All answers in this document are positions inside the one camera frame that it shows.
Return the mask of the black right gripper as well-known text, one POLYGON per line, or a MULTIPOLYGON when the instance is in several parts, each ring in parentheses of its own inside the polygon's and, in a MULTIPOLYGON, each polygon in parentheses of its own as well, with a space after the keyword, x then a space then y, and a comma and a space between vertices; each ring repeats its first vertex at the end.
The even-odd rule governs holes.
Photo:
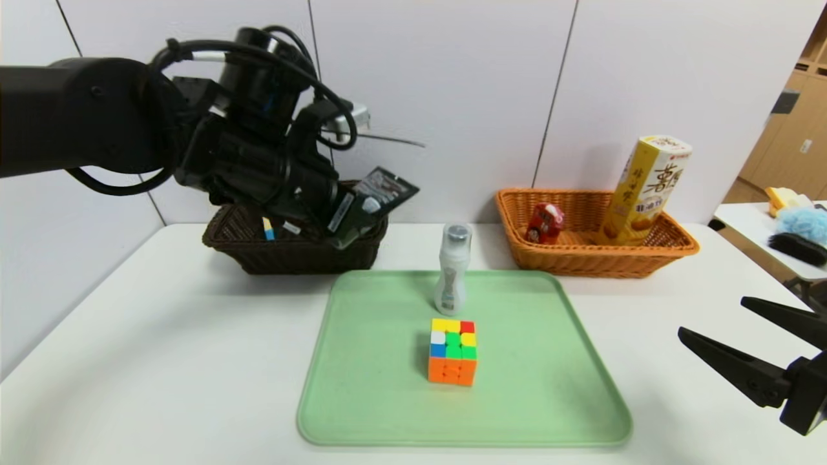
POLYGON ((786 400, 780 421, 809 435, 825 420, 825 315, 752 296, 742 297, 740 304, 821 353, 811 360, 799 357, 785 371, 685 327, 678 330, 679 341, 757 406, 780 408, 786 400))

